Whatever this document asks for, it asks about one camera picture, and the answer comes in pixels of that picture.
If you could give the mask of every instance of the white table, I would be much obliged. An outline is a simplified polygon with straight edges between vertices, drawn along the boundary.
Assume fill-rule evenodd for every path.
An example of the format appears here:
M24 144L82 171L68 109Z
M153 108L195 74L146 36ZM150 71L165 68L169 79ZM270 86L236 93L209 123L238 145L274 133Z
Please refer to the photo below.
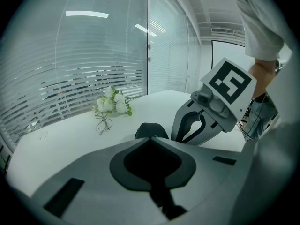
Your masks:
M9 164L9 184L28 196L48 178L84 154L135 139L143 122L161 124L171 138L177 110L190 99L190 94L166 90L130 102L133 115L110 117L113 126L100 136L94 112L68 118L25 135ZM190 133L200 127L194 123ZM202 147L241 151L245 140L236 126L230 133L221 132Z

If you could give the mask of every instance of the flower bouquet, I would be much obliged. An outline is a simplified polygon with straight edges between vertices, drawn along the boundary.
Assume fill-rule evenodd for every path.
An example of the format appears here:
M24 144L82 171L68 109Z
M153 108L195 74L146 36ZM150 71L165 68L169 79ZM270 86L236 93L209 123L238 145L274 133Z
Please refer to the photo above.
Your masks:
M105 96L97 100L97 106L93 106L92 110L96 113L123 113L132 115L132 108L129 101L133 98L126 97L123 92L116 90L114 87L109 86L105 90Z

